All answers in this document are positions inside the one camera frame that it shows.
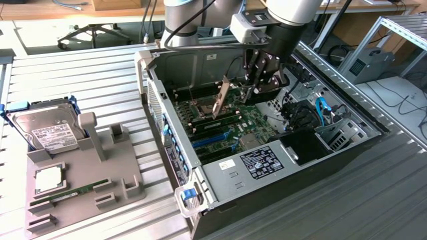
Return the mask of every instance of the metal rack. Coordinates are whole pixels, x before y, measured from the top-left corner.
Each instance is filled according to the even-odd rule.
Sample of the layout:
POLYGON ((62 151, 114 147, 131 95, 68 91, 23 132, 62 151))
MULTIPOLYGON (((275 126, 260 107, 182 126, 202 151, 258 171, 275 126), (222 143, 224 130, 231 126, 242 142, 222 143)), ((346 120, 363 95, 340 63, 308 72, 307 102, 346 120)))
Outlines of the metal rack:
POLYGON ((402 16, 380 16, 370 29, 359 47, 356 48, 354 54, 350 56, 348 61, 340 68, 340 72, 344 73, 350 70, 352 65, 356 62, 360 52, 367 47, 372 41, 374 36, 376 35, 380 27, 384 26, 395 34, 399 34, 406 40, 414 43, 418 47, 423 49, 420 55, 415 58, 411 64, 400 73, 400 76, 404 76, 415 64, 427 54, 427 15, 402 15, 402 16))

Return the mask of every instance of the gray component tray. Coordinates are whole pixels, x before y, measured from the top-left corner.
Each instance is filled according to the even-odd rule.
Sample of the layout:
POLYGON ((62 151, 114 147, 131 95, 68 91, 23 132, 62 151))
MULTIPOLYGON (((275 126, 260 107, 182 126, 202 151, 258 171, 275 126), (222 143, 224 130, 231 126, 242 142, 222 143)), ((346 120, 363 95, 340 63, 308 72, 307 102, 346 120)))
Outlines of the gray component tray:
POLYGON ((52 159, 36 161, 36 163, 28 158, 26 197, 27 238, 32 239, 39 237, 146 197, 143 178, 130 134, 124 131, 123 140, 115 143, 110 129, 99 132, 98 136, 107 157, 104 161, 100 161, 94 145, 86 150, 78 148, 52 155, 52 159), (47 192, 59 194, 82 188, 98 181, 107 180, 107 182, 83 194, 78 194, 56 202, 51 201, 50 204, 43 202, 31 206, 31 202, 40 201, 52 196, 35 198, 36 170, 60 164, 66 166, 62 175, 64 176, 63 180, 67 181, 68 188, 60 192, 55 190, 48 190, 47 192), (100 199, 107 195, 114 196, 114 200, 100 202, 100 199), (46 216, 51 216, 51 220, 40 225, 40 219, 42 217, 44 219, 46 216))

